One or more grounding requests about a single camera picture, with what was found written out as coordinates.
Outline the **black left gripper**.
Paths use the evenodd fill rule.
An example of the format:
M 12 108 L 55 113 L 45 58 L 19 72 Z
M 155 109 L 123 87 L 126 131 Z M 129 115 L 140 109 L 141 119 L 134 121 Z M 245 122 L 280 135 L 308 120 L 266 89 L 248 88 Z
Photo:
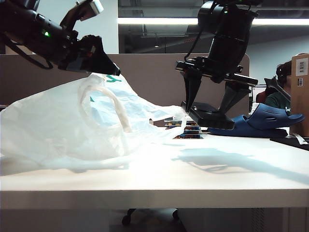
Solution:
M 100 36 L 86 35 L 78 40 L 77 35 L 77 31 L 61 31 L 65 55 L 57 65 L 60 70 L 120 75 L 120 68 L 103 51 Z

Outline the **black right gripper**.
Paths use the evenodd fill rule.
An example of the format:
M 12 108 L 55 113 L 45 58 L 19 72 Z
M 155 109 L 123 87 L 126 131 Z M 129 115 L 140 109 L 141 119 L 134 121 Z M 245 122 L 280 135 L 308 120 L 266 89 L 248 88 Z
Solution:
M 228 67 L 223 62 L 211 61 L 208 57 L 193 57 L 187 61 L 177 61 L 176 70 L 181 71 L 185 82 L 187 113 L 194 103 L 201 84 L 201 77 L 209 77 L 213 82 L 225 83 L 225 93 L 221 101 L 219 112 L 225 114 L 229 109 L 250 93 L 249 85 L 257 85 L 258 80 L 241 75 L 243 66 Z

